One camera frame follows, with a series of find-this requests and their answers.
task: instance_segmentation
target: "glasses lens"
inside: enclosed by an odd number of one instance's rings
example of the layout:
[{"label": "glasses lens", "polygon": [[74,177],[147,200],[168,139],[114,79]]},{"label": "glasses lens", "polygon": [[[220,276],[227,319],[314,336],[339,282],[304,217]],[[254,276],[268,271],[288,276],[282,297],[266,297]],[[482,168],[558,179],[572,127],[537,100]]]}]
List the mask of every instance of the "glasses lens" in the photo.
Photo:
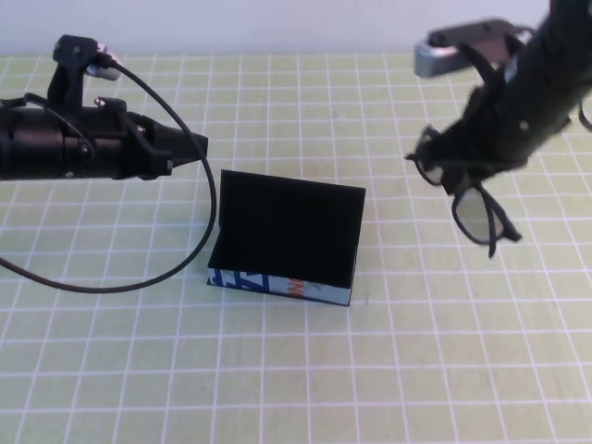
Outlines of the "glasses lens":
[{"label": "glasses lens", "polygon": [[[476,241],[489,243],[489,220],[487,206],[481,193],[475,188],[469,189],[456,206],[456,216],[464,231]],[[496,236],[500,236],[503,226],[500,219],[493,215]]]},{"label": "glasses lens", "polygon": [[[424,130],[424,133],[422,134],[421,140],[420,140],[420,144],[425,143],[431,139],[434,138],[435,135],[437,135],[438,132],[435,129],[432,129],[431,127],[427,128]],[[419,174],[422,175],[422,177],[425,179],[425,181],[427,181],[428,183],[430,183],[431,185],[441,185],[442,184],[442,173],[443,170],[442,168],[440,168],[439,166],[435,166],[432,169],[430,169],[429,171],[426,171],[426,169],[424,168],[424,164],[421,160],[416,160],[415,164],[417,165],[417,170],[419,171]]]}]

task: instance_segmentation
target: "black glasses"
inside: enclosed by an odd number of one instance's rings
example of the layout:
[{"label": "black glasses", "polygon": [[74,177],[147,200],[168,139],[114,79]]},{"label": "black glasses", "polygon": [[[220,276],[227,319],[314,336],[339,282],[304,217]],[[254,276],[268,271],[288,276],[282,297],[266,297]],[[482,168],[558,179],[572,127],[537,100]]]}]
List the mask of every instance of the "black glasses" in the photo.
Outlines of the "black glasses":
[{"label": "black glasses", "polygon": [[[431,126],[424,128],[419,144],[436,138],[440,133]],[[424,180],[434,187],[442,185],[444,169],[440,166],[426,168],[416,155],[407,157],[415,163],[415,167]],[[455,194],[452,203],[452,216],[456,225],[470,241],[489,247],[489,257],[496,252],[498,242],[502,239],[520,241],[522,235],[506,215],[501,205],[489,194],[482,184]]]}]

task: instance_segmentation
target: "black wire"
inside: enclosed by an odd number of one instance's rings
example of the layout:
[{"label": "black wire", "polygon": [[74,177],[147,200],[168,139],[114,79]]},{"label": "black wire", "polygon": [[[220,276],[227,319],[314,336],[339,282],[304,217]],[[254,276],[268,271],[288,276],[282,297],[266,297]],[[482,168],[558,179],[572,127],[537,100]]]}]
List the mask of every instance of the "black wire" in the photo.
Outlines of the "black wire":
[{"label": "black wire", "polygon": [[206,159],[204,150],[202,149],[200,144],[193,137],[191,130],[187,127],[187,125],[185,125],[185,123],[181,120],[181,118],[177,115],[177,113],[167,104],[167,102],[165,102],[142,79],[140,79],[138,76],[136,76],[135,74],[130,72],[128,69],[119,65],[119,63],[117,63],[115,60],[111,60],[109,64],[110,64],[111,68],[117,69],[119,72],[126,75],[131,80],[133,80],[135,83],[137,83],[152,98],[154,98],[156,100],[156,102],[158,102],[163,108],[165,108],[165,110],[168,112],[168,114],[171,117],[173,117],[173,119],[175,120],[175,122],[177,122],[177,124],[180,126],[180,128],[183,130],[183,132],[191,139],[191,143],[193,143],[193,145],[195,146],[195,149],[197,150],[197,153],[199,155],[199,159],[202,161],[203,169],[205,170],[205,175],[207,176],[207,181],[208,181],[208,185],[210,188],[210,200],[211,200],[210,219],[208,220],[208,224],[205,229],[205,233],[202,236],[202,239],[200,240],[198,245],[195,247],[195,249],[191,252],[191,254],[187,257],[187,259],[185,259],[179,265],[177,265],[176,267],[167,271],[166,273],[164,273],[158,277],[153,277],[149,280],[139,282],[137,284],[130,284],[130,285],[125,285],[125,286],[120,286],[120,287],[106,287],[106,288],[102,288],[102,289],[101,288],[80,287],[77,285],[62,284],[60,282],[55,282],[55,281],[47,279],[45,277],[40,277],[40,276],[32,273],[31,271],[27,271],[17,265],[14,265],[14,264],[8,262],[6,259],[0,257],[0,266],[3,266],[4,268],[7,268],[8,270],[10,270],[14,273],[21,275],[24,278],[28,278],[30,280],[33,280],[33,281],[39,283],[39,284],[42,284],[42,285],[45,285],[47,287],[51,287],[51,288],[54,288],[57,290],[71,291],[71,292],[76,292],[76,293],[87,293],[87,294],[107,294],[107,293],[122,293],[122,292],[134,291],[134,290],[139,290],[139,289],[145,289],[146,287],[150,287],[154,284],[158,284],[158,283],[162,282],[163,280],[166,280],[166,279],[169,279],[169,278],[175,276],[179,271],[181,271],[188,264],[190,264],[193,261],[193,259],[195,259],[195,257],[204,248],[204,245],[207,242],[207,240],[209,239],[210,234],[212,233],[212,230],[214,229],[214,225],[216,222],[216,184],[214,182],[214,175],[212,174],[212,169]]},{"label": "black wire", "polygon": [[590,121],[586,117],[586,111],[584,111],[584,101],[583,100],[580,101],[579,111],[578,111],[577,116],[578,116],[582,126],[584,128],[586,128],[588,131],[592,132],[592,123],[590,123]]}]

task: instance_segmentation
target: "green cutting mat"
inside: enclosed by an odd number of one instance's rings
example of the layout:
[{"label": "green cutting mat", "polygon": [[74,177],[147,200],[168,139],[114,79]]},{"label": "green cutting mat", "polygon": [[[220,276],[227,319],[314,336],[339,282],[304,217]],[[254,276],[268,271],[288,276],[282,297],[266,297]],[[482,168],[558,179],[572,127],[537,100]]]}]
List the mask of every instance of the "green cutting mat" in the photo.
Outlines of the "green cutting mat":
[{"label": "green cutting mat", "polygon": [[[590,442],[592,137],[578,125],[488,188],[524,234],[493,260],[402,157],[459,116],[473,71],[410,55],[124,58],[210,140],[220,168],[363,186],[349,309],[205,286],[208,249],[148,290],[57,292],[0,276],[0,442]],[[54,63],[0,57],[0,96]],[[172,124],[128,80],[88,79]],[[199,164],[155,182],[0,187],[0,252],[113,286],[180,262],[209,214]]]}]

